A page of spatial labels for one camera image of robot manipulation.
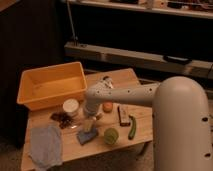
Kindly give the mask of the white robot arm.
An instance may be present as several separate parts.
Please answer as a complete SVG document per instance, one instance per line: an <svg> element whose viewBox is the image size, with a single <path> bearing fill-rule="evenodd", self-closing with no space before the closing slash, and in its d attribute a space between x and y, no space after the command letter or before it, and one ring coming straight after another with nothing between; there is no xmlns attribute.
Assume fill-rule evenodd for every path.
<svg viewBox="0 0 213 171"><path fill-rule="evenodd" d="M152 109L154 171L213 171L208 98L196 81L176 76L113 89L100 81L86 90L84 113L96 115L107 101Z"/></svg>

